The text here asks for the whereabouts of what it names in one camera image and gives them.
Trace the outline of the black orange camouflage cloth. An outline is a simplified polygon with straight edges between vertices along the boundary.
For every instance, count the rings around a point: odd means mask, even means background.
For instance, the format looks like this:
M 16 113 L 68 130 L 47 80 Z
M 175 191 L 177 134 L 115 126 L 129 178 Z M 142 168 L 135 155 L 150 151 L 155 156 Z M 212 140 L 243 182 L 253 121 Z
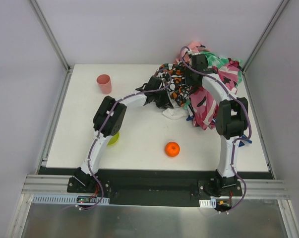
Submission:
M 184 107 L 189 102 L 191 86 L 185 83 L 185 70 L 186 67 L 182 62 L 165 63 L 158 68 L 156 76 L 163 80 L 163 86 L 169 84 L 169 87 L 160 92 L 160 98 L 155 103 L 157 108 Z

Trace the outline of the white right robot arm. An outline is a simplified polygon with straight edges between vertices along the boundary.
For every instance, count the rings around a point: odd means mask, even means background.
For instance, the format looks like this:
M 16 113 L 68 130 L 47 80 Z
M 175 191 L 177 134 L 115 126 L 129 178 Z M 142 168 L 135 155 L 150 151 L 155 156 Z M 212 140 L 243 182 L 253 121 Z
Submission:
M 203 191 L 210 196 L 220 197 L 226 189 L 238 184 L 238 142 L 242 140 L 246 129 L 251 131 L 248 101 L 235 96 L 218 74 L 206 74 L 189 66 L 183 57 L 180 57 L 180 60 L 191 72 L 202 76 L 199 81 L 201 86 L 212 95 L 218 105 L 215 127 L 221 137 L 220 160 L 214 179 L 203 186 Z

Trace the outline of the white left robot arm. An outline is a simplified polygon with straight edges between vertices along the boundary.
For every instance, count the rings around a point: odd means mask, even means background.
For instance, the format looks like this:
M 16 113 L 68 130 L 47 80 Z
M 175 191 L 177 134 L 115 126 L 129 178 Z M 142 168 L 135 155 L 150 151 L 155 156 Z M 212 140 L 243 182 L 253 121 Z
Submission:
M 165 79 L 156 74 L 141 87 L 135 89 L 130 95 L 120 99 L 106 96 L 93 117 L 93 142 L 86 159 L 69 179 L 67 192 L 93 192 L 101 187 L 101 182 L 96 177 L 100 168 L 100 160 L 109 143 L 118 134 L 128 107 L 143 107 L 152 102 L 158 102 L 172 83 L 172 77 L 167 72 Z

